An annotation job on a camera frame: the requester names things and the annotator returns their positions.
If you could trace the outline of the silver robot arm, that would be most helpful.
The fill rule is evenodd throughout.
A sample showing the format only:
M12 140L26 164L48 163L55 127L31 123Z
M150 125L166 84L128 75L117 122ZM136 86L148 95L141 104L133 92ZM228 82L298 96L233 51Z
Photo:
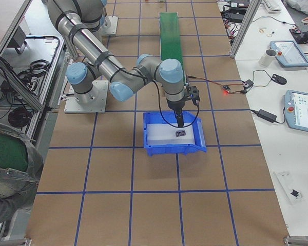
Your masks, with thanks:
M159 82L178 127L183 127L182 109L187 97L181 63L177 59L160 60L143 54L128 71L101 41L99 28L105 23L106 4L106 1L48 1L47 10L52 24L67 43L77 47L93 68L109 80L110 93L115 99L126 101L149 82Z

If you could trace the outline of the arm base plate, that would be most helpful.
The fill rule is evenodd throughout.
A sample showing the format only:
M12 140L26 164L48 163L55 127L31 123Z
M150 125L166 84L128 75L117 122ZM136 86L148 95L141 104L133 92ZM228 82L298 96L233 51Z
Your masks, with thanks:
M118 16L106 16L101 24L103 36L115 36L117 34Z
M107 80L94 80L92 90L86 94L77 94L70 86L64 112L65 113L104 113L108 92Z

